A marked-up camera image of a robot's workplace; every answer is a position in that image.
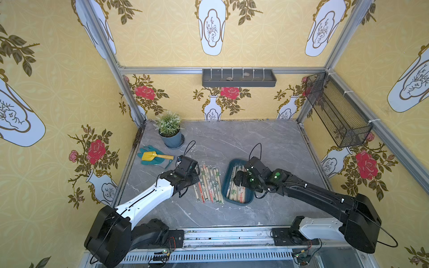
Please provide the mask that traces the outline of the green panda chopsticks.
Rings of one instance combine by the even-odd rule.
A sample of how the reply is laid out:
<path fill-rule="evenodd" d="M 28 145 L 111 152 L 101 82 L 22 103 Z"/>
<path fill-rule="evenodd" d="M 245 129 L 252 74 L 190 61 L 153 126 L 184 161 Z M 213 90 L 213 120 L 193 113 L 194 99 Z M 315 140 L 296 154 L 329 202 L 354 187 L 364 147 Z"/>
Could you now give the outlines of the green panda chopsticks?
<path fill-rule="evenodd" d="M 207 180 L 206 180 L 206 175 L 205 175 L 204 167 L 201 165 L 200 168 L 201 168 L 201 176 L 202 176 L 202 180 L 203 180 L 203 184 L 204 184 L 204 191 L 206 193 L 207 200 L 211 201 L 210 191 L 209 191 L 209 188 L 208 188 L 208 183 L 207 183 Z"/>

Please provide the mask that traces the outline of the green label chopsticks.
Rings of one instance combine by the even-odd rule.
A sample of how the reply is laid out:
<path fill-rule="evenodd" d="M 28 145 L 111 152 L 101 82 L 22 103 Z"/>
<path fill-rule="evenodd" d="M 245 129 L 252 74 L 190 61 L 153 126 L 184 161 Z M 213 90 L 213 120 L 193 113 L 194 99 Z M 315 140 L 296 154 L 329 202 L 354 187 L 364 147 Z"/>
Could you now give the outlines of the green label chopsticks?
<path fill-rule="evenodd" d="M 210 181 L 211 181 L 211 185 L 212 185 L 212 189 L 213 189 L 213 198 L 214 198 L 215 202 L 218 203 L 219 197 L 218 197 L 217 189 L 216 189 L 216 180 L 215 180 L 215 176 L 214 176 L 214 173 L 213 173 L 211 166 L 208 167 L 208 172 L 210 175 Z"/>

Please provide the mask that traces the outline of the red striped chopsticks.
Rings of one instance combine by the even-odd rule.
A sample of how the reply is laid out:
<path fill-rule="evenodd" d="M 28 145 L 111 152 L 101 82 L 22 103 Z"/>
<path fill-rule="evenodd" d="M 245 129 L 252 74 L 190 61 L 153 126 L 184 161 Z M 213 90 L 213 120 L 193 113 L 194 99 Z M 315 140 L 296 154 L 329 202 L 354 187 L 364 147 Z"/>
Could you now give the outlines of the red striped chopsticks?
<path fill-rule="evenodd" d="M 201 182 L 198 182 L 198 187 L 199 187 L 199 191 L 200 191 L 200 196 L 201 196 L 202 203 L 205 203 L 205 197 L 204 197 L 204 192 L 203 192 L 203 189 L 202 189 Z"/>

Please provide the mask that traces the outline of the green tip chopsticks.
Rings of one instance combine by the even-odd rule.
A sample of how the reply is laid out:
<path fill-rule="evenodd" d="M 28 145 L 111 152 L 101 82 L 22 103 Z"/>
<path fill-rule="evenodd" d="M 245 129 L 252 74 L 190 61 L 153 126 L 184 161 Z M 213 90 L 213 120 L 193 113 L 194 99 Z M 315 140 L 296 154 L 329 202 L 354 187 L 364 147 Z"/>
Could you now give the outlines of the green tip chopsticks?
<path fill-rule="evenodd" d="M 220 194 L 220 200 L 222 204 L 225 204 L 223 195 L 222 195 L 222 184 L 221 184 L 221 178 L 220 178 L 220 171 L 218 168 L 215 168 L 216 171 L 216 179 L 217 179 L 217 184 L 218 184 L 218 189 L 219 189 L 219 194 Z"/>

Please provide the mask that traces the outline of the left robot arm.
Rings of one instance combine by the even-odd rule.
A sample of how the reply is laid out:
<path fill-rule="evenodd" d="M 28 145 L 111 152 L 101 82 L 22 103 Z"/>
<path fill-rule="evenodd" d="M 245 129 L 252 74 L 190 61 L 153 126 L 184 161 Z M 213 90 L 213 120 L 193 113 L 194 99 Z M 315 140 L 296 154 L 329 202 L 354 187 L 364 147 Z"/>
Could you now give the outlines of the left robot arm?
<path fill-rule="evenodd" d="M 170 238 L 169 227 L 159 219 L 139 222 L 159 204 L 175 194 L 183 196 L 199 182 L 199 172 L 176 168 L 162 173 L 147 190 L 115 208 L 103 207 L 84 242 L 92 256 L 107 268 L 114 268 L 135 249 L 162 247 Z"/>

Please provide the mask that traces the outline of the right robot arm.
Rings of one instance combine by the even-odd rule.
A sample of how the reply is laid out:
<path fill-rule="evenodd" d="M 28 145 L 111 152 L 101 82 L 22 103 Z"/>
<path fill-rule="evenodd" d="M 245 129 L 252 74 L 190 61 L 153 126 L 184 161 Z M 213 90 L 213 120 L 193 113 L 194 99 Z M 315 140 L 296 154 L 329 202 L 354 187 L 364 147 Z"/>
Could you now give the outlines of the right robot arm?
<path fill-rule="evenodd" d="M 237 186 L 259 193 L 277 193 L 316 207 L 339 220 L 345 241 L 365 253 L 375 253 L 382 221 L 368 197 L 335 193 L 306 182 L 292 173 L 276 169 L 267 175 L 252 168 L 239 171 L 233 178 Z"/>

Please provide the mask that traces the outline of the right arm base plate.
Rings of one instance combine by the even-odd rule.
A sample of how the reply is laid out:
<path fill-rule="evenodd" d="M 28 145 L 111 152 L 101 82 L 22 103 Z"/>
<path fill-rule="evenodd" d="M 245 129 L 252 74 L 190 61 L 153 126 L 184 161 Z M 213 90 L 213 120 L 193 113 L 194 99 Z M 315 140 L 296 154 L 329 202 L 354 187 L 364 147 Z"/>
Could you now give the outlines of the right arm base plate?
<path fill-rule="evenodd" d="M 300 233 L 298 227 L 273 228 L 270 232 L 271 238 L 276 246 L 319 246 L 318 239 L 307 239 Z"/>

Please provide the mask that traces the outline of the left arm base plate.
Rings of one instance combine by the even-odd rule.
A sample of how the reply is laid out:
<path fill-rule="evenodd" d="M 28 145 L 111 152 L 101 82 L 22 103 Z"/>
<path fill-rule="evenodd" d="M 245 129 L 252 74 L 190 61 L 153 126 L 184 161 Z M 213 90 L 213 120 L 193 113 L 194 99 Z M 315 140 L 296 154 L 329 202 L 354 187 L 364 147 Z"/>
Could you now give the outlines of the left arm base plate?
<path fill-rule="evenodd" d="M 169 230 L 158 235 L 154 241 L 143 246 L 143 249 L 181 249 L 184 243 L 184 230 Z"/>

